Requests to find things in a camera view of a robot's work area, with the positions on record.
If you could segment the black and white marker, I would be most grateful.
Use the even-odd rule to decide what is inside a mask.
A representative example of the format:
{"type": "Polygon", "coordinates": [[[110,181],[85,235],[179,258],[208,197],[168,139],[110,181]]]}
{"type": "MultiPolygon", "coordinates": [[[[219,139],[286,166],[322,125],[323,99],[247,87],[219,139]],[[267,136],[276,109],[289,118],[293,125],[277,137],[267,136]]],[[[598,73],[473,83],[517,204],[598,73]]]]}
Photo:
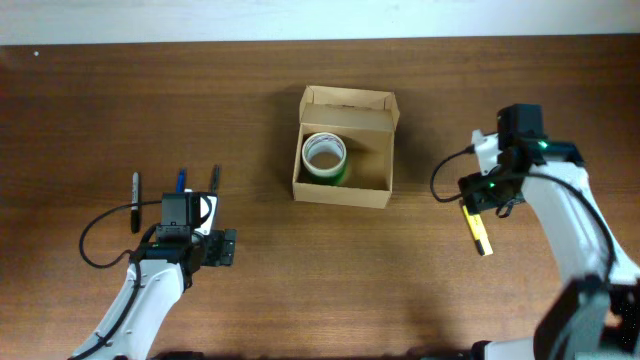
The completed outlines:
{"type": "Polygon", "coordinates": [[[134,172],[132,175],[132,191],[131,191],[131,212],[130,212],[130,228],[131,233],[136,234],[140,231],[140,175],[134,172]]]}

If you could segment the black retractable pen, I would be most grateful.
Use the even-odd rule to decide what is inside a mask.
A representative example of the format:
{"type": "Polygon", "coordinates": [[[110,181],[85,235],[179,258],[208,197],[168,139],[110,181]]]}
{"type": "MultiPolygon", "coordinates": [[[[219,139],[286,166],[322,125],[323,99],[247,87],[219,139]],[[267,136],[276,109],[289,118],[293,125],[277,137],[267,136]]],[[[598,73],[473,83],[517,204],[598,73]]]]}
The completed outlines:
{"type": "Polygon", "coordinates": [[[217,193],[218,192],[219,181],[220,181],[220,173],[221,173],[220,165],[219,164],[215,164],[213,169],[212,169],[211,181],[210,181],[210,192],[211,193],[217,193]]]}

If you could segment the blue retractable pen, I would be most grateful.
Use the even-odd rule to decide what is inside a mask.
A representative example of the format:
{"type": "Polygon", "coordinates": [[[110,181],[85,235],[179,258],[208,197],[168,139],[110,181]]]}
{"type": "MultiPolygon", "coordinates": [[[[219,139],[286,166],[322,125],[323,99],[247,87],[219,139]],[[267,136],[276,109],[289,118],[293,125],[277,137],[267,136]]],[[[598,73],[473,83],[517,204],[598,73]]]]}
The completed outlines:
{"type": "Polygon", "coordinates": [[[184,192],[185,191],[185,181],[186,181],[186,170],[181,169],[178,174],[177,182],[176,182],[176,191],[184,192]]]}

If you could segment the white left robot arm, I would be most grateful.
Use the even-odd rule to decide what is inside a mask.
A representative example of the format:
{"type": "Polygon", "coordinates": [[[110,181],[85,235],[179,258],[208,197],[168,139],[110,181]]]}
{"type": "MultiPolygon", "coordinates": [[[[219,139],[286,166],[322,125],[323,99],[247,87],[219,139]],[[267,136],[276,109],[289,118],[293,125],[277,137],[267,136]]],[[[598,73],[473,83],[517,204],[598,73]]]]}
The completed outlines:
{"type": "Polygon", "coordinates": [[[171,308],[193,285],[202,267],[234,262],[237,231],[195,233],[185,242],[143,241],[127,251],[123,286],[99,325],[72,353],[73,359],[145,359],[171,308]]]}

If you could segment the yellow highlighter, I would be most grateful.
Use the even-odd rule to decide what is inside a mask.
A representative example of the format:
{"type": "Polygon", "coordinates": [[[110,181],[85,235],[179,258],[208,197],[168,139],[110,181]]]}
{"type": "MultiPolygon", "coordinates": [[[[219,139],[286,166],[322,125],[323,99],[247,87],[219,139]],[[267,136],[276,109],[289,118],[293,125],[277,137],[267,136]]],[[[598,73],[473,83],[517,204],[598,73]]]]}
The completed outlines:
{"type": "Polygon", "coordinates": [[[493,254],[486,228],[479,214],[472,214],[466,205],[462,204],[461,209],[466,219],[469,230],[473,236],[474,244],[480,256],[493,254]]]}

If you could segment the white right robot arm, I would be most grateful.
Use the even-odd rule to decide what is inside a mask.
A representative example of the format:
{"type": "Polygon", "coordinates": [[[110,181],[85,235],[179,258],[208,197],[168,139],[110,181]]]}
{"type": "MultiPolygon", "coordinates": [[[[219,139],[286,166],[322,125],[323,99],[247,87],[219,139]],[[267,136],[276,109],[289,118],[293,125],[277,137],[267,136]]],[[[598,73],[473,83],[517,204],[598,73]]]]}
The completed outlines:
{"type": "Polygon", "coordinates": [[[493,250],[480,218],[529,205],[550,244],[563,287],[529,338],[480,341],[474,359],[636,359],[639,266],[619,245],[592,195],[575,145],[480,135],[465,148],[480,170],[460,180],[460,201],[478,252],[493,250]]]}

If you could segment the green tape roll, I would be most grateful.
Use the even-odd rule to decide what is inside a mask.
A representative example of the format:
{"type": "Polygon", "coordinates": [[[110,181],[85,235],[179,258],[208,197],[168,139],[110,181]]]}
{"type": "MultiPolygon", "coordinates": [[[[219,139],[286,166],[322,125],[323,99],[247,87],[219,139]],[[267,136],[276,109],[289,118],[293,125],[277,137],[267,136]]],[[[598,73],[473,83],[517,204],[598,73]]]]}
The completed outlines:
{"type": "Polygon", "coordinates": [[[304,169],[312,183],[338,186],[346,176],[347,164],[347,157],[340,158],[337,155],[322,153],[312,157],[311,161],[304,165],[304,169]]]}

